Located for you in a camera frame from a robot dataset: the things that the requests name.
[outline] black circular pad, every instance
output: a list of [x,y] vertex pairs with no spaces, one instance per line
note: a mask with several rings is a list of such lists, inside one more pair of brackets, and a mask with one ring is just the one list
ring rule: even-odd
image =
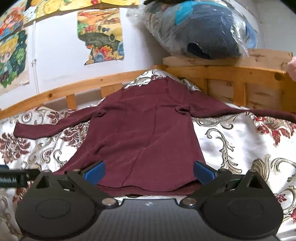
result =
[[228,237],[256,239],[276,233],[283,212],[273,198],[215,197],[203,206],[210,227]]
[[88,228],[95,215],[95,206],[90,199],[64,191],[59,195],[38,193],[38,196],[23,199],[15,218],[25,233],[37,239],[63,239]]

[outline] white wall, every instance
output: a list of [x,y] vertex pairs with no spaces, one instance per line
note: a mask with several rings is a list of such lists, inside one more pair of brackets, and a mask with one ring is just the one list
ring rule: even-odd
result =
[[236,0],[246,10],[248,10],[255,18],[258,17],[257,6],[254,0]]
[[[39,92],[98,76],[148,69],[162,64],[169,54],[160,46],[149,31],[126,16],[127,8],[120,9],[125,57],[123,60],[107,61],[85,66],[89,49],[77,36],[77,11],[58,13],[38,20],[33,46],[33,24],[28,27],[28,63],[30,84],[18,87],[0,96],[0,108],[5,109],[37,94],[32,68],[32,49],[36,51],[36,70]],[[79,108],[98,102],[100,91],[93,90],[77,96]],[[66,101],[56,100],[46,106],[56,110],[67,108]]]
[[258,0],[256,4],[265,48],[296,55],[296,14],[280,0]]

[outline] metal screw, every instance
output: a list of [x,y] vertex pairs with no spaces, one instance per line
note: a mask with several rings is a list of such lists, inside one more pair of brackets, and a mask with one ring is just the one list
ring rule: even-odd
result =
[[112,206],[116,203],[116,200],[114,198],[105,198],[102,200],[102,204],[106,206]]
[[187,198],[184,198],[182,202],[187,206],[193,206],[194,204],[196,204],[197,201],[192,197],[187,197]]

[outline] maroon sweater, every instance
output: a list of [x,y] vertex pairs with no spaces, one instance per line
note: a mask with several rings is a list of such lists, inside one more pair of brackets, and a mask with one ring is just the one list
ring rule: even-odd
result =
[[[14,136],[51,137],[90,121],[88,134],[75,155],[56,173],[83,169],[104,161],[106,174],[99,188],[112,196],[187,195],[198,187],[193,174],[196,160],[204,161],[193,117],[241,113],[200,91],[166,77],[147,85],[121,89],[98,106],[72,113],[56,125],[16,124]],[[296,123],[295,116],[251,110]]]

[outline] wood knot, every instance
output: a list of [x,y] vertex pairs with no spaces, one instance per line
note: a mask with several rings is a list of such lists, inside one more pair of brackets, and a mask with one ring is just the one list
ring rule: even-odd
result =
[[280,81],[281,78],[282,78],[282,76],[281,76],[281,74],[279,74],[279,73],[275,73],[275,74],[274,74],[274,78],[275,78],[276,80]]

